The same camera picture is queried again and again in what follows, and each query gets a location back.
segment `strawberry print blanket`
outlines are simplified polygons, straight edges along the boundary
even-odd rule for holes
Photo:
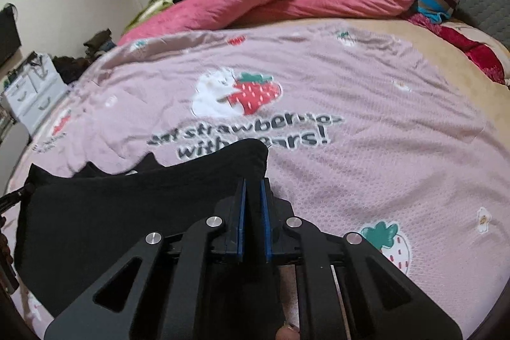
[[[138,40],[89,68],[58,115],[30,162],[59,176],[87,161],[116,173],[150,151],[171,165],[259,139],[277,197],[322,231],[360,232],[465,337],[510,276],[510,154],[392,36],[333,20]],[[292,286],[292,269],[282,277]],[[298,324],[292,290],[284,298]]]

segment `television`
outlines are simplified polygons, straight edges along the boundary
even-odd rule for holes
[[[11,5],[0,11],[0,67],[21,47]]]

